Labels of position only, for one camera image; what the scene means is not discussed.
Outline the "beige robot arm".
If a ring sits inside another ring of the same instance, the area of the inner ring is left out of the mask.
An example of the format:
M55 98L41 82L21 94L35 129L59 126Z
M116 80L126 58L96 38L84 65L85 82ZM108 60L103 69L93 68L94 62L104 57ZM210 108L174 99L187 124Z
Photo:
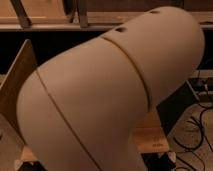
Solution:
M57 55L19 92L23 138L46 171L147 171L132 130L191 76L204 44L189 12L160 7Z

